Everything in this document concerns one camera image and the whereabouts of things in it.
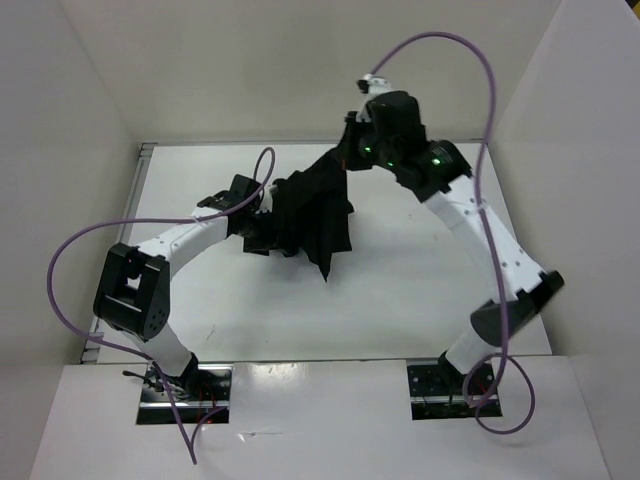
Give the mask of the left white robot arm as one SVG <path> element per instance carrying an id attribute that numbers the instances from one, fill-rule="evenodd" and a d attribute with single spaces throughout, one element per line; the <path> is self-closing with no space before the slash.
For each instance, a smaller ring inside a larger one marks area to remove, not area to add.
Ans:
<path id="1" fill-rule="evenodd" d="M 157 363 L 154 372 L 176 399 L 192 397 L 210 379 L 169 325 L 171 280 L 209 247 L 246 233 L 263 188 L 237 174 L 229 189 L 197 204 L 192 221 L 137 245 L 117 243 L 106 255 L 94 314 Z"/>

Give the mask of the black skirt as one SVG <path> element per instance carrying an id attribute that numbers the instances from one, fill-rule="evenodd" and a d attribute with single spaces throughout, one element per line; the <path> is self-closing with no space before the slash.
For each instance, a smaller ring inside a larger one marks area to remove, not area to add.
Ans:
<path id="1" fill-rule="evenodd" d="M 257 255 L 277 251 L 285 257 L 304 253 L 327 279 L 333 255 L 352 250 L 349 216 L 354 207 L 339 150 L 332 147 L 307 168 L 274 180 L 269 196 L 278 248 L 243 251 Z"/>

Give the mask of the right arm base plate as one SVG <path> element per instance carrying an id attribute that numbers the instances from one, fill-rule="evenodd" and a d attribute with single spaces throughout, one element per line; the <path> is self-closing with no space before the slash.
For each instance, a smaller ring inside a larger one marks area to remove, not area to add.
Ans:
<path id="1" fill-rule="evenodd" d="M 466 403 L 461 390 L 461 380 L 450 386 L 442 377 L 436 359 L 408 362 L 406 365 L 412 420 L 444 420 L 473 418 L 474 409 Z M 493 382 L 494 372 L 485 364 L 474 374 L 468 393 L 473 399 L 481 397 Z M 494 394 L 480 410 L 480 417 L 501 417 L 502 410 L 497 394 Z"/>

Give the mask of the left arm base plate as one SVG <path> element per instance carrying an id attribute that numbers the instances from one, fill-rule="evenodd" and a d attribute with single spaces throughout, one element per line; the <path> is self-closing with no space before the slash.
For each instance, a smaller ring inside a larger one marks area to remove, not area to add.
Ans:
<path id="1" fill-rule="evenodd" d="M 174 393 L 180 419 L 184 424 L 193 426 L 200 421 L 204 421 L 205 424 L 227 424 L 230 416 L 233 366 L 201 364 L 199 368 L 204 372 L 204 385 L 197 387 L 194 393 Z M 148 367 L 144 375 L 133 372 L 126 374 L 143 381 L 136 424 L 175 424 L 168 396 L 153 368 Z"/>

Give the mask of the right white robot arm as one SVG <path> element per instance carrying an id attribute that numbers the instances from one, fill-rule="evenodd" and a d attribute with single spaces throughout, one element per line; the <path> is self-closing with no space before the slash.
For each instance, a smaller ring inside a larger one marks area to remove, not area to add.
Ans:
<path id="1" fill-rule="evenodd" d="M 470 325 L 441 356 L 438 380 L 450 393 L 473 381 L 472 368 L 536 317 L 561 290 L 557 271 L 546 271 L 518 244 L 475 191 L 476 176 L 448 140 L 430 140 L 417 100 L 392 90 L 368 99 L 345 117 L 339 143 L 351 171 L 379 166 L 434 213 L 479 269 L 491 294 Z"/>

